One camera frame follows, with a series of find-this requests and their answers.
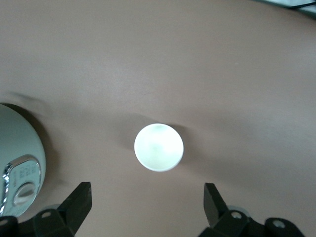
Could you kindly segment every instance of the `white cylindrical object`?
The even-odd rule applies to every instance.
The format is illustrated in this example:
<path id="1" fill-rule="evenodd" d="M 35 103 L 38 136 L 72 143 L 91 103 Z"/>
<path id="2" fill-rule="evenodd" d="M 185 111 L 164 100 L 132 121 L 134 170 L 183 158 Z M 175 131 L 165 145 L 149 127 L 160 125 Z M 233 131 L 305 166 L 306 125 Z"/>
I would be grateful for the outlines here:
<path id="1" fill-rule="evenodd" d="M 19 113 L 0 104 L 0 216 L 20 216 L 43 185 L 41 140 Z"/>
<path id="2" fill-rule="evenodd" d="M 162 172 L 174 168 L 181 160 L 184 147 L 176 130 L 155 123 L 144 127 L 136 136 L 134 150 L 147 169 Z"/>

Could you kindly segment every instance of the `white object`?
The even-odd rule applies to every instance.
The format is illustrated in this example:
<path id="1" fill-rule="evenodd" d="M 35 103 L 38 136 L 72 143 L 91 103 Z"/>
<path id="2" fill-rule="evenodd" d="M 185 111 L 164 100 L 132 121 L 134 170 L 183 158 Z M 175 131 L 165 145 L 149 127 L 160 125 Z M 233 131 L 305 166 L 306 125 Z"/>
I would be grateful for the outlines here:
<path id="1" fill-rule="evenodd" d="M 154 123 L 136 136 L 134 150 L 139 162 L 147 169 L 162 172 L 174 168 L 183 155 L 183 142 L 172 127 Z"/>
<path id="2" fill-rule="evenodd" d="M 46 160 L 34 128 L 0 104 L 0 216 L 20 216 L 43 184 Z"/>

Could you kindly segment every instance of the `screw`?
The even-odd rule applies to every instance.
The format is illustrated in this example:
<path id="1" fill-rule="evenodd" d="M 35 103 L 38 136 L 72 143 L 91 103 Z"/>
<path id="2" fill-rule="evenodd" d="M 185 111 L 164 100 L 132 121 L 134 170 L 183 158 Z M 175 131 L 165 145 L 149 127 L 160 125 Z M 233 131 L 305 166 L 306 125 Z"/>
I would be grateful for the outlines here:
<path id="1" fill-rule="evenodd" d="M 8 220 L 7 219 L 4 219 L 2 221 L 0 221 L 0 226 L 4 226 L 8 223 Z"/>
<path id="2" fill-rule="evenodd" d="M 49 217 L 51 215 L 51 213 L 49 212 L 49 211 L 47 211 L 47 212 L 44 212 L 42 215 L 41 215 L 41 217 L 42 218 L 45 218 L 45 217 Z"/>
<path id="3" fill-rule="evenodd" d="M 236 212 L 236 211 L 232 212 L 232 217 L 235 218 L 235 219 L 241 219 L 242 218 L 241 214 L 239 212 Z"/>
<path id="4" fill-rule="evenodd" d="M 282 229 L 285 228 L 285 224 L 280 220 L 274 220 L 272 223 L 274 224 L 275 227 L 282 228 Z"/>

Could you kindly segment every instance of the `beige surface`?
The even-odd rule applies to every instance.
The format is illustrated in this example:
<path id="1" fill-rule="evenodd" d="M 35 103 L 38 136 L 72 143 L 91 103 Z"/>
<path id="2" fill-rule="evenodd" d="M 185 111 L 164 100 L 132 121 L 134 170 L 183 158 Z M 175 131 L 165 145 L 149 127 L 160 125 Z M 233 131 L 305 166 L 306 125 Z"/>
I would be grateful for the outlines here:
<path id="1" fill-rule="evenodd" d="M 260 222 L 315 230 L 316 21 L 229 0 L 0 2 L 0 99 L 46 129 L 47 178 L 25 220 L 92 183 L 77 236 L 195 237 L 203 185 Z M 173 125 L 181 163 L 136 159 Z"/>

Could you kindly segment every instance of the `white container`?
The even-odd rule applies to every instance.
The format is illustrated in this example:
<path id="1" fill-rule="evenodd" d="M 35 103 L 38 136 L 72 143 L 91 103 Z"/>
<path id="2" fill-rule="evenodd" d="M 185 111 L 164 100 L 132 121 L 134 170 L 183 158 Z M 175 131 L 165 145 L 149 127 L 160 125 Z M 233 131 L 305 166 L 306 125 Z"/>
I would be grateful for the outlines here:
<path id="1" fill-rule="evenodd" d="M 0 104 L 0 216 L 20 216 L 43 185 L 46 160 L 34 128 Z"/>
<path id="2" fill-rule="evenodd" d="M 174 168 L 183 155 L 183 142 L 172 127 L 155 123 L 144 127 L 136 136 L 134 150 L 147 169 L 162 172 Z"/>

